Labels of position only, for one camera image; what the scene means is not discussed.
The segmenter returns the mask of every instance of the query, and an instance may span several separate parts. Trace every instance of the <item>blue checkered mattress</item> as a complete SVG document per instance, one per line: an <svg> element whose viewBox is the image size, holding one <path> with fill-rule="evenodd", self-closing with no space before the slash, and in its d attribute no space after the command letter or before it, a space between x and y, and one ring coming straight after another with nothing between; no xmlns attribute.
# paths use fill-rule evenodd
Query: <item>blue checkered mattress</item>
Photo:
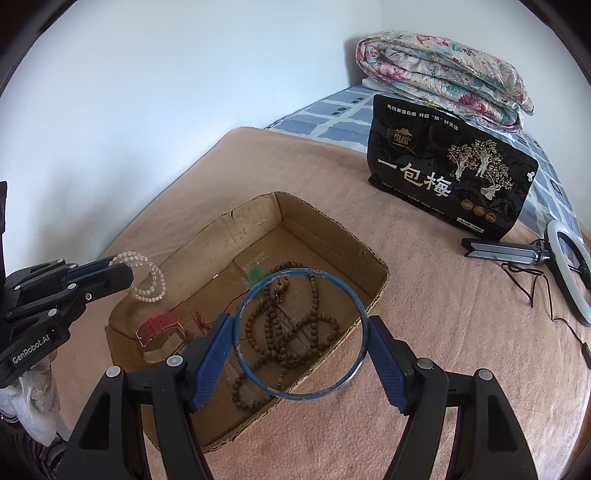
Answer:
<svg viewBox="0 0 591 480"><path fill-rule="evenodd" d="M367 153L369 129L374 115L374 95L377 93L400 98L393 93L376 92L361 85L354 86L283 117L268 126L267 130L312 138ZM468 123L483 129L474 122ZM548 222L555 218L569 225L581 236L566 192L539 143L525 132L486 132L534 157L540 165L519 220L540 237L544 236Z"/></svg>

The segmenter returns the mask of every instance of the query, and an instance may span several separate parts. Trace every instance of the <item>plastic bag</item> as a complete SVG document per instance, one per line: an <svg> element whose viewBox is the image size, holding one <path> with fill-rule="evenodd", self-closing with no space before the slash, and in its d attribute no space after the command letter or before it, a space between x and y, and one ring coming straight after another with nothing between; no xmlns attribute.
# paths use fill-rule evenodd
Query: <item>plastic bag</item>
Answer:
<svg viewBox="0 0 591 480"><path fill-rule="evenodd" d="M0 411L17 417L31 437L50 446L56 437L56 417L60 409L51 358L46 357L12 385L0 389Z"/></svg>

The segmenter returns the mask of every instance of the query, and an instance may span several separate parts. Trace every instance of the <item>cardboard box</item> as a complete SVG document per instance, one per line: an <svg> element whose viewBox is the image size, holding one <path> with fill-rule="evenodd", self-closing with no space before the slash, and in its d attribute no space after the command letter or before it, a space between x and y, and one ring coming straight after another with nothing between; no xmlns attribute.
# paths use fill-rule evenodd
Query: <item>cardboard box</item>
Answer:
<svg viewBox="0 0 591 480"><path fill-rule="evenodd" d="M205 332L194 322L196 312L204 322L214 321L224 311L235 312L242 297L232 299L245 291L252 268L256 266L267 272L286 261L300 262L341 278L355 290L368 310L388 282L388 267L384 262L343 226L288 193L266 194L214 220L160 265L167 285L161 301L141 303L128 295L115 307L106 327L113 364L126 372L153 368L154 364L141 358L135 343L135 332L148 318L172 310L178 313L190 338L203 336ZM337 319L342 335L311 365L290 368L285 378L287 391L301 384L359 324L358 313L345 293L324 279L318 282L322 294L320 311ZM283 311L289 312L285 322L295 322L309 313L310 305L307 278L293 277L290 290L280 304ZM263 328L262 319L257 325L256 328ZM244 344L247 361L253 361L258 354ZM266 364L257 375L274 384L276 370L277 364ZM239 372L231 352L211 402L191 415L204 452L234 439L281 401L273 398L254 413L237 408L232 402L232 383ZM146 434L157 445L151 406L142 407L142 420Z"/></svg>

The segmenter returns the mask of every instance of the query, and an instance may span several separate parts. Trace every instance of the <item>green tassel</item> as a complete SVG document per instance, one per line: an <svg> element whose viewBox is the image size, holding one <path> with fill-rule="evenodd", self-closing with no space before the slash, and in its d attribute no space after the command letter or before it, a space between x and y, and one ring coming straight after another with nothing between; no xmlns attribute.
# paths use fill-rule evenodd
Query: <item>green tassel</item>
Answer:
<svg viewBox="0 0 591 480"><path fill-rule="evenodd" d="M248 288L254 287L263 278L265 278L265 272L260 267L253 267L248 273Z"/></svg>

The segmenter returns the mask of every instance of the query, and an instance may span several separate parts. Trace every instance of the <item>black package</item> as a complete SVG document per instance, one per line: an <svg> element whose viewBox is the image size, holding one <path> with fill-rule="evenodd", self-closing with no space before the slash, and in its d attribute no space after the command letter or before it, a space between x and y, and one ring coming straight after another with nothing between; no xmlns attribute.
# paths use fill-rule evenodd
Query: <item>black package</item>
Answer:
<svg viewBox="0 0 591 480"><path fill-rule="evenodd" d="M441 110L376 95L370 183L484 238L515 224L537 161Z"/></svg>

